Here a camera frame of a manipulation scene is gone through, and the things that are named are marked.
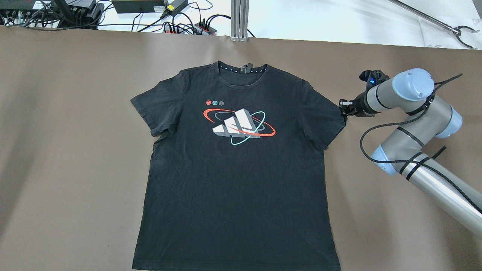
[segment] t-shirt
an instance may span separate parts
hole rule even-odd
[[[340,270],[323,150],[346,118],[307,81],[217,61],[131,101],[159,136],[133,269]]]

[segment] light blue joint cap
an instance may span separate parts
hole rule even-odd
[[[405,100],[421,101],[433,92],[433,79],[421,68],[413,68],[401,72],[392,80],[395,93]]]
[[[436,138],[447,138],[451,134],[455,134],[460,127],[462,127],[462,116],[460,116],[452,106],[450,106],[450,108],[452,109],[452,117],[450,118],[449,124],[440,134],[435,135]]]
[[[376,150],[372,154],[372,158],[379,161],[390,161],[387,155],[385,154],[385,151],[383,150],[382,145],[379,145],[378,148],[376,148]],[[375,164],[390,175],[395,175],[397,173],[397,170],[395,170],[393,165],[390,163],[375,162]]]

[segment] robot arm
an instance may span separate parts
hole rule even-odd
[[[340,100],[343,115],[373,117],[396,107],[408,115],[371,157],[364,154],[388,174],[404,176],[482,239],[482,194],[421,151],[433,137],[449,137],[462,125],[460,114],[435,94],[430,74],[414,68],[389,79],[367,70],[360,79],[366,90],[354,100]]]

